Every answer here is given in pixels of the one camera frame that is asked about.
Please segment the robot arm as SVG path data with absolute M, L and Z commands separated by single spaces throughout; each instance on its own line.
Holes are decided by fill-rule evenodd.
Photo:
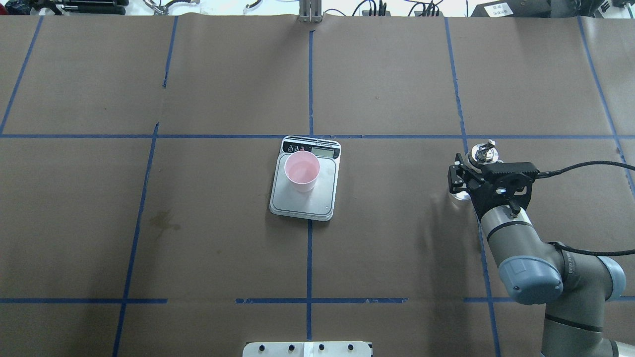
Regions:
M 626 287 L 625 273 L 614 257 L 634 251 L 598 252 L 544 242 L 526 212 L 536 180 L 590 165 L 632 169 L 615 161 L 586 161 L 541 172 L 530 162 L 466 163 L 458 153 L 447 172 L 449 192 L 469 196 L 510 298 L 546 307 L 542 357 L 634 355 L 632 344 L 603 336 L 605 305 Z

